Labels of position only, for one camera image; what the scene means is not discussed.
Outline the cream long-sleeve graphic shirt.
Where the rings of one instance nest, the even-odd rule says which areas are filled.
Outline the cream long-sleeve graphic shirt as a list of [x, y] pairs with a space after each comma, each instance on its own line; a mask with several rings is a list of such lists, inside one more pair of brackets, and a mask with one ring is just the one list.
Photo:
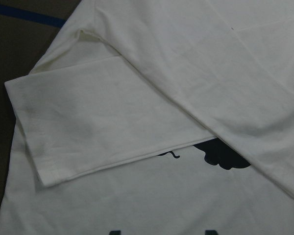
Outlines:
[[294, 235], [294, 0], [83, 0], [5, 88], [0, 235]]

